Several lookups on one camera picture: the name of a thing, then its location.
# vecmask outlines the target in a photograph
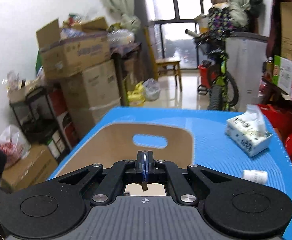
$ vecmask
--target plastic bag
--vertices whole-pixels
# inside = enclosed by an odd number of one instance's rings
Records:
[[[247,105],[247,110],[244,114],[241,115],[242,119],[246,122],[251,122],[254,130],[262,134],[263,136],[266,133],[266,125],[264,116],[260,108],[256,105]]]
[[[128,30],[117,30],[107,34],[108,43],[111,48],[133,43],[134,33]]]
[[[159,98],[160,88],[156,80],[153,78],[148,79],[144,82],[143,87],[145,88],[145,98],[147,101],[154,101]]]
[[[5,168],[12,166],[20,158],[24,157],[31,145],[24,134],[15,125],[9,125],[0,135],[0,150],[7,156]]]
[[[145,102],[145,97],[136,90],[134,90],[133,92],[128,91],[127,98],[129,106],[143,106]]]

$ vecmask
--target green bicycle frame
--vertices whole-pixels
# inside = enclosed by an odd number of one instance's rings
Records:
[[[224,99],[223,111],[229,111],[229,104],[228,104],[228,100],[227,100],[228,81],[227,81],[227,76],[226,76],[226,69],[227,69],[226,68],[226,59],[223,58],[223,60],[224,61],[220,65],[221,75],[216,78],[216,80],[214,81],[213,84],[222,87],[222,96]]]

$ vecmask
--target window frame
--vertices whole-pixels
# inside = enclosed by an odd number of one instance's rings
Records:
[[[201,13],[204,13],[203,0],[199,0],[199,1],[200,1]],[[175,18],[174,19],[150,21],[150,24],[152,24],[152,25],[159,25],[160,43],[161,43],[161,47],[162,47],[162,57],[163,58],[165,58],[163,29],[162,29],[162,25],[163,24],[169,24],[169,23],[194,23],[195,31],[197,32],[197,24],[196,24],[194,19],[180,19],[179,8],[178,8],[178,0],[173,0],[173,4],[174,4],[174,11],[175,11]],[[199,65],[199,54],[198,54],[198,50],[196,49],[195,45],[194,45],[194,49],[196,50],[197,65]]]

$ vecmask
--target blue table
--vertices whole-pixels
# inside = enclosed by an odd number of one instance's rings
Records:
[[[236,177],[241,177],[243,170],[267,171],[267,186],[281,190],[292,199],[292,164],[269,121],[266,120],[267,129],[273,133],[269,149],[250,158],[224,133],[226,120],[236,115],[238,113],[204,110],[116,107],[110,110],[81,140],[50,179],[70,156],[103,126],[114,122],[145,122],[188,130],[194,138],[194,163]],[[160,141],[150,141],[149,145],[160,143]],[[292,240],[292,220],[285,231],[284,238]]]

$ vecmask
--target red plastic bag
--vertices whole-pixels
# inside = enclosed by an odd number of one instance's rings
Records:
[[[274,108],[271,105],[258,105],[261,112],[268,118],[271,125],[277,128],[285,141],[292,133],[292,112]]]

